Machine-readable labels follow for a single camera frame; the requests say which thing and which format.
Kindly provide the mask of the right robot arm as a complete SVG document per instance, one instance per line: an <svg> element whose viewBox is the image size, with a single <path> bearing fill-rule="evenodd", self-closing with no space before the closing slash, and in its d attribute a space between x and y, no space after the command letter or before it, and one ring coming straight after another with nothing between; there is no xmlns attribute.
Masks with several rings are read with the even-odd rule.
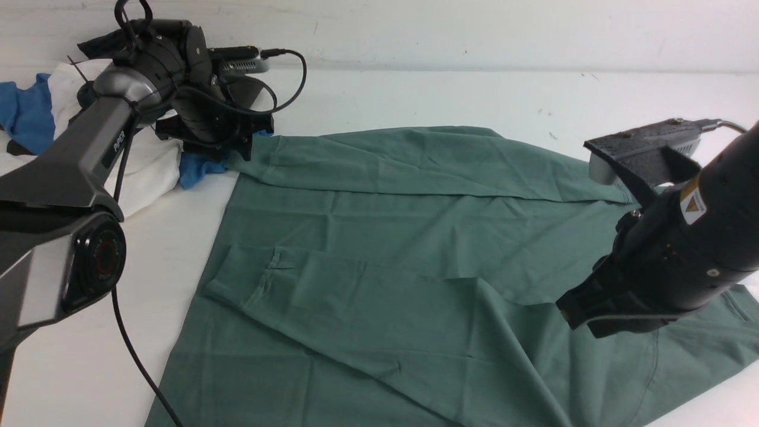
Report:
<svg viewBox="0 0 759 427"><path fill-rule="evenodd" d="M757 127L668 119L585 142L589 174L638 208L610 254L556 307L594 337L647 333L691 316L757 271Z"/></svg>

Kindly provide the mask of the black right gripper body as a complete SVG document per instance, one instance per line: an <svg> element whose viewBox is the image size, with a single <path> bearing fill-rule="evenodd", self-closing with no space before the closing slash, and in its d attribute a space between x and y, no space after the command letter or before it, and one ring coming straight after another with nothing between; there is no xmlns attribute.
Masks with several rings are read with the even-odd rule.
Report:
<svg viewBox="0 0 759 427"><path fill-rule="evenodd" d="M757 273L757 185L667 187L616 225L610 254L556 302L572 329L643 333L703 309Z"/></svg>

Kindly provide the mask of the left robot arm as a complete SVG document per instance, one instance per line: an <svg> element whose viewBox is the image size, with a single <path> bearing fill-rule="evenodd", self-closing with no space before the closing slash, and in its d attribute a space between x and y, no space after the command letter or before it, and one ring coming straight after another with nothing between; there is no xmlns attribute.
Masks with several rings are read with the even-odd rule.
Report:
<svg viewBox="0 0 759 427"><path fill-rule="evenodd" d="M124 271L125 215L106 181L136 133L150 126L212 160L250 158L271 113L244 109L238 87L266 70L274 49L209 48L189 21L119 19L117 31L84 42L111 65L93 103L54 143L2 178L2 396L17 346L40 327L104 298Z"/></svg>

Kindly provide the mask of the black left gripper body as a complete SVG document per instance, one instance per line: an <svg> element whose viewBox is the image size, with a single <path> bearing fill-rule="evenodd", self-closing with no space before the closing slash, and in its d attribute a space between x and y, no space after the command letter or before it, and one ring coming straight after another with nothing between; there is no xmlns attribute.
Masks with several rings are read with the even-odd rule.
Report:
<svg viewBox="0 0 759 427"><path fill-rule="evenodd" d="M138 19L120 27L126 49L114 62L148 81L136 109L157 136L210 160L227 153L249 160L254 133L273 125L271 113L247 111L235 99L252 75L217 75L203 30L189 21Z"/></svg>

